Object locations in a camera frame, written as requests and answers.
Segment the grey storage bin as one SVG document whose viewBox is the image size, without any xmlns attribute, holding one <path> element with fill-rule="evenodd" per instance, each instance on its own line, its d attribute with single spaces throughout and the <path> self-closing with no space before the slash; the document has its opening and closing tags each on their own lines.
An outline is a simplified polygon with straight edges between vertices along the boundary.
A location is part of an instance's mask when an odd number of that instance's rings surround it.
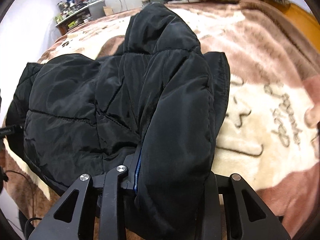
<svg viewBox="0 0 320 240">
<path fill-rule="evenodd" d="M 105 16 L 104 6 L 105 0 L 98 0 L 88 5 L 92 20 L 96 20 Z"/>
</svg>

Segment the cluttered side desk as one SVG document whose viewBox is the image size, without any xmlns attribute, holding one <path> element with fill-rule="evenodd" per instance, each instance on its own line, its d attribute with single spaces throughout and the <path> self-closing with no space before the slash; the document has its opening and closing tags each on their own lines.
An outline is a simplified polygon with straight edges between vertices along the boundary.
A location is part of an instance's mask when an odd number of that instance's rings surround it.
<svg viewBox="0 0 320 240">
<path fill-rule="evenodd" d="M 89 21 L 93 21 L 89 13 L 88 5 L 73 12 L 65 19 L 63 19 L 61 22 L 55 25 L 55 27 L 59 30 L 61 35 L 65 35 L 68 31 L 77 27 L 78 25 L 81 25 Z"/>
</svg>

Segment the wooden headboard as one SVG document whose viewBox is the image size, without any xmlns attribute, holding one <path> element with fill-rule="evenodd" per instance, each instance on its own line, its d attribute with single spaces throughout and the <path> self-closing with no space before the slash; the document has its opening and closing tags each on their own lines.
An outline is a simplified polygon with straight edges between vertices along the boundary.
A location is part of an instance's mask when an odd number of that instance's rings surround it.
<svg viewBox="0 0 320 240">
<path fill-rule="evenodd" d="M 261 0 L 281 11 L 319 51 L 319 23 L 312 13 L 290 0 Z"/>
</svg>

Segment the black puffer jacket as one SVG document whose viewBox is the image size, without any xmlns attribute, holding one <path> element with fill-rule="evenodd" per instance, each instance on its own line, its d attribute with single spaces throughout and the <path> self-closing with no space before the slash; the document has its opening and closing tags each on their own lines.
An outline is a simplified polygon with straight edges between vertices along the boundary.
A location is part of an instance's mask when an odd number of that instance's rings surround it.
<svg viewBox="0 0 320 240">
<path fill-rule="evenodd" d="M 113 55 L 28 63 L 6 118 L 22 129 L 8 144 L 58 194 L 83 173 L 97 176 L 122 164 L 140 145 L 127 228 L 144 239 L 187 239 L 229 82 L 226 55 L 202 53 L 184 20 L 151 4 L 130 18 Z"/>
</svg>

